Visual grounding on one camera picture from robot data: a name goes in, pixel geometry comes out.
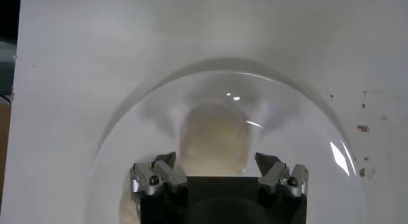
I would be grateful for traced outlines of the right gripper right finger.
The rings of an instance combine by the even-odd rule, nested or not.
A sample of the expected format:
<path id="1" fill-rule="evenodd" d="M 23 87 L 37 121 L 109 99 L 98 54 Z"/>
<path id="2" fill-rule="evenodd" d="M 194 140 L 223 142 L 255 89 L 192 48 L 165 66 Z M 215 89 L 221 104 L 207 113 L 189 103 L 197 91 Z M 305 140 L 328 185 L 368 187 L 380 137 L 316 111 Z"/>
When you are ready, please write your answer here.
<path id="1" fill-rule="evenodd" d="M 268 194 L 279 191 L 291 198 L 307 196 L 309 171 L 304 165 L 296 164 L 290 171 L 276 156 L 255 153 L 254 158 L 261 172 L 258 184 L 265 187 Z"/>

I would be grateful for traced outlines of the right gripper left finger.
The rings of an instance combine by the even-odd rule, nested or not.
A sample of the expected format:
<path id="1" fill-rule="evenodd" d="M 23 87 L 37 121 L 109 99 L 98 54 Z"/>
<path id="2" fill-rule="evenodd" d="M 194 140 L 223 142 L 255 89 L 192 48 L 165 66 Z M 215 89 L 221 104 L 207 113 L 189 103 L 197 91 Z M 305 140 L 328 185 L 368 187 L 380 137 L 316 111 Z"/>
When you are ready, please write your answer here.
<path id="1" fill-rule="evenodd" d="M 187 177 L 174 170 L 176 159 L 176 152 L 171 152 L 156 156 L 151 163 L 135 163 L 129 172 L 132 200 L 160 195 L 165 188 L 186 196 Z"/>

